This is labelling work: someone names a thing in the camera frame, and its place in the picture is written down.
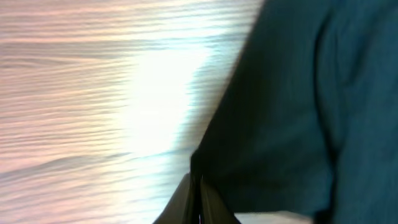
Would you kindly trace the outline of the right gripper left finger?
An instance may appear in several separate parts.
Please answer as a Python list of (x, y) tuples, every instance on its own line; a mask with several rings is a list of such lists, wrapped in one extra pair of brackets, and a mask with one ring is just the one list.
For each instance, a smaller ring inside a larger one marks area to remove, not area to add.
[(197, 193), (194, 179), (190, 174), (185, 174), (154, 224), (199, 224), (200, 202)]

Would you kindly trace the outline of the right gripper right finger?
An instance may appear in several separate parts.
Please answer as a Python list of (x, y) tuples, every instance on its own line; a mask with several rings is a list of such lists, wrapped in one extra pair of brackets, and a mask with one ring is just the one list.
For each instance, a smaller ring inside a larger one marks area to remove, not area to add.
[(200, 181), (202, 224), (241, 224), (227, 208), (219, 193), (205, 179)]

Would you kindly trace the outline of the black t-shirt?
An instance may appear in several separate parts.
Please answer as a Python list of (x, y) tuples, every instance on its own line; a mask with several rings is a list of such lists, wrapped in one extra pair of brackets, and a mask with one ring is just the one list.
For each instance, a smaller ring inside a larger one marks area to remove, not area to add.
[(191, 172), (236, 213), (396, 223), (397, 1), (266, 1)]

